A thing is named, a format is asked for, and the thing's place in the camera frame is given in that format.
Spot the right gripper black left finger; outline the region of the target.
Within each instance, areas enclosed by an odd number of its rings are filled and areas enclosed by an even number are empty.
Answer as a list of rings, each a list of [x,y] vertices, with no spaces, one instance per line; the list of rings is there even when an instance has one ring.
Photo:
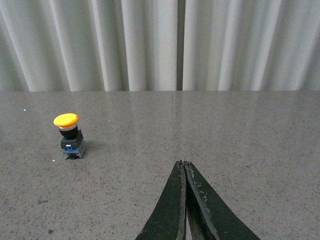
[[[176,161],[159,200],[137,240],[185,240],[187,180],[183,162]]]

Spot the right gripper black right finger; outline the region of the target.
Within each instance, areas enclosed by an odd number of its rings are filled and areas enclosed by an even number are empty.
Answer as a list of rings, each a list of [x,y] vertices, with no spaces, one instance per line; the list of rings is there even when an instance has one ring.
[[[184,162],[187,217],[193,240],[258,240],[227,206],[200,171]]]

